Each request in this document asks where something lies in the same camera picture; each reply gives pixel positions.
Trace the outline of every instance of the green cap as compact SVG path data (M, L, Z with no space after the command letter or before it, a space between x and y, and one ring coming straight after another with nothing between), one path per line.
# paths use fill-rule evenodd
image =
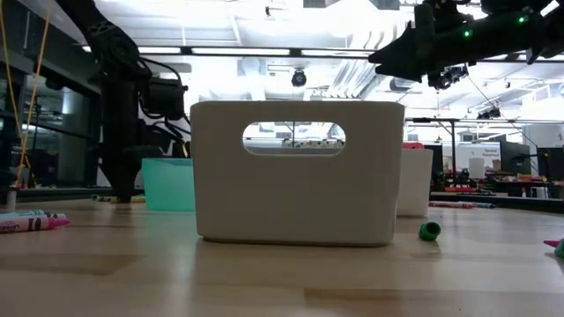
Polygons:
M554 254L561 259L564 259L564 239L560 241L558 246L554 249Z
M419 238L424 241L435 241L439 234L441 234L441 226L435 222L423 224L419 229Z

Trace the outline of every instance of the wooden table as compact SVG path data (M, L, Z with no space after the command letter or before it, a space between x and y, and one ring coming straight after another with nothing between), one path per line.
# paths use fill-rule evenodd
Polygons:
M19 208L72 225L0 236L2 316L563 314L564 261L542 244L564 237L560 216L433 209L436 243L417 239L424 219L402 218L387 247L334 248L205 242L193 214L143 204Z

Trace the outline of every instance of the pink crayon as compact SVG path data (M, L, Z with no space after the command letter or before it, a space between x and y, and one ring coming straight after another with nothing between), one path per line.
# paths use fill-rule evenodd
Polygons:
M560 243L560 240L544 240L543 241L547 246L557 247Z
M11 217L0 218L0 233L32 232L51 230L68 225L70 220L47 217Z

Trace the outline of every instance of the white bin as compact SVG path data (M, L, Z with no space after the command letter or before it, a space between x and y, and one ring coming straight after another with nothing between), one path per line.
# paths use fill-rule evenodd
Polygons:
M404 107L390 102L213 101L191 108L197 231L205 239L380 246L393 238ZM334 155L248 151L252 122L334 122Z
M402 173L397 197L399 217L424 217L429 207L433 151L408 150L402 152Z

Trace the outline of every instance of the yellow cable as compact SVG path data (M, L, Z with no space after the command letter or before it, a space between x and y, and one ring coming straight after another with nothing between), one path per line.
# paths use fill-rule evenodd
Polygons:
M4 44L4 59L6 61L6 75L8 77L8 87L10 90L10 98L11 98L11 105L14 108L14 119L16 121L16 126L18 127L18 138L20 141L20 145L23 144L23 138L22 138L22 131L21 131L21 125L19 125L19 115L18 115L18 107L16 106L16 97L14 94L14 88L13 88L13 84L11 81L11 68L10 68L10 56L8 54L8 39L6 38L6 28L4 27L4 6L3 6L3 0L0 0L0 26L2 28L2 38L3 40L3 44ZM26 157L26 163L29 166L29 168L32 168L31 163L29 162L29 159Z
M49 29L49 21L51 20L51 12L53 10L53 1L49 0L48 10L47 10L47 17L45 18L45 29L43 30L43 40L41 41L41 49L39 52L39 58L37 59L37 71L35 71L35 78L39 77L41 73L41 63L43 62L43 53L45 53L45 45L47 44L47 33ZM32 99L29 101L29 114L27 114L27 127L29 128L29 124L32 120L32 112L33 106L35 106L35 96L37 95L37 85L38 82L35 80L33 83L33 91L32 91ZM19 185L19 181L21 180L21 173L23 171L23 164L24 164L24 157L26 156L27 150L27 140L29 139L29 129L26 130L26 138L24 139L24 145L22 146L22 156L19 160L19 170L18 170L18 178L16 179L16 188Z

